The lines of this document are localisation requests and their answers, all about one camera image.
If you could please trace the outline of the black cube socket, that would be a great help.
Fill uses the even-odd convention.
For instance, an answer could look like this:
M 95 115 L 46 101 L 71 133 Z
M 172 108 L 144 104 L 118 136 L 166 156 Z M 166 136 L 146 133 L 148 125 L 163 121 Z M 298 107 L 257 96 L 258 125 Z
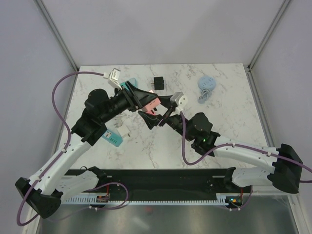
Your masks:
M 155 91 L 164 90 L 165 87 L 164 77 L 153 77 L 152 85 Z

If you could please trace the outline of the blue round power strip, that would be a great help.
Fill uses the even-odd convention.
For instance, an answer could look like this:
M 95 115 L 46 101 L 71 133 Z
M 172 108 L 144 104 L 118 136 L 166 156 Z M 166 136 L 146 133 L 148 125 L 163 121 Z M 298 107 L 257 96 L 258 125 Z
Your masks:
M 212 91 L 216 87 L 216 80 L 210 76 L 203 76 L 198 80 L 197 85 L 200 89 L 198 103 L 203 104 L 212 95 Z

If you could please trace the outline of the teal triangular power strip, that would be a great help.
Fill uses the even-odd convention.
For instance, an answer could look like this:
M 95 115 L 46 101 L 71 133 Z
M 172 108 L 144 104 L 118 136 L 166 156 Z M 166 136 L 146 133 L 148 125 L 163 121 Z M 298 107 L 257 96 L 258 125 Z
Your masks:
M 126 85 L 126 82 L 129 82 L 131 83 L 134 87 L 138 87 L 138 81 L 136 80 L 136 78 L 130 78 L 122 83 L 120 83 L 120 86 L 125 88 L 125 89 L 128 89 L 127 85 Z

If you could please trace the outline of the teal rectangular power strip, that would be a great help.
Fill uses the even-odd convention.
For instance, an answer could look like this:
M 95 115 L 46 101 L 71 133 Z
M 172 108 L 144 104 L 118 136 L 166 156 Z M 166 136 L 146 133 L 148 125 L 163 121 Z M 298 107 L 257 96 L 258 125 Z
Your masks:
M 102 135 L 102 138 L 110 144 L 114 145 L 115 147 L 119 147 L 123 142 L 123 139 L 119 134 L 116 134 L 109 129 L 106 130 L 106 132 Z

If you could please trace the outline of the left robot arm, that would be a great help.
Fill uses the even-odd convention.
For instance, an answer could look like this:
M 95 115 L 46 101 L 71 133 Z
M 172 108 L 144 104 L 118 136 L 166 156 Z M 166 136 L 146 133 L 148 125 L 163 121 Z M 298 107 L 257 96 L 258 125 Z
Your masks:
M 103 89 L 95 89 L 85 101 L 81 117 L 71 129 L 68 140 L 45 165 L 29 179 L 19 178 L 15 183 L 23 200 L 41 218 L 49 218 L 65 200 L 87 190 L 105 190 L 107 180 L 97 167 L 85 170 L 69 180 L 63 180 L 71 166 L 107 132 L 106 122 L 125 110 L 135 112 L 152 102 L 155 93 L 140 90 L 131 83 L 114 97 Z

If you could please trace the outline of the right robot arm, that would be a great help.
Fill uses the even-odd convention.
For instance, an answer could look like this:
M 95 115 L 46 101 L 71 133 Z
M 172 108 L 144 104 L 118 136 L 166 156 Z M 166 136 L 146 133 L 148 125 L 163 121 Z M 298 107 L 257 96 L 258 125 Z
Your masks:
M 143 108 L 159 99 L 167 108 L 164 115 L 152 115 L 142 110 L 139 114 L 149 129 L 168 124 L 182 135 L 182 142 L 191 142 L 191 147 L 201 155 L 194 162 L 185 161 L 189 166 L 195 165 L 207 156 L 223 157 L 251 164 L 251 168 L 231 167 L 223 179 L 223 186 L 229 192 L 247 186 L 270 186 L 289 194 L 297 194 L 302 174 L 302 160 L 287 144 L 280 147 L 260 147 L 230 139 L 212 131 L 212 124 L 203 112 L 187 120 L 182 108 L 187 99 L 182 92 L 171 96 L 148 94 L 139 103 Z

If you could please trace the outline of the white charger adapter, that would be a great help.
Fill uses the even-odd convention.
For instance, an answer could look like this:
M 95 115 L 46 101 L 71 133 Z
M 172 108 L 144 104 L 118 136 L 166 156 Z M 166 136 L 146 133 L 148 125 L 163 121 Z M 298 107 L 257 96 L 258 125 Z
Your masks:
M 117 131 L 122 138 L 130 137 L 130 130 L 126 125 L 121 125 L 120 127 L 118 127 Z

